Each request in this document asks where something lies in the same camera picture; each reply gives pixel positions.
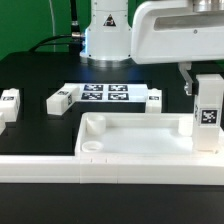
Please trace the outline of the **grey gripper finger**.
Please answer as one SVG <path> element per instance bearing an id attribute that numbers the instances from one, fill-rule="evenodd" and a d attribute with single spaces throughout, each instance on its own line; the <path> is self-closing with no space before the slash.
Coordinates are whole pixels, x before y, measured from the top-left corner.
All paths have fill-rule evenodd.
<path id="1" fill-rule="evenodd" d="M 178 69 L 185 80 L 184 90 L 188 96 L 193 96 L 197 94 L 197 85 L 194 83 L 189 71 L 192 68 L 191 62 L 180 62 L 178 64 Z"/>

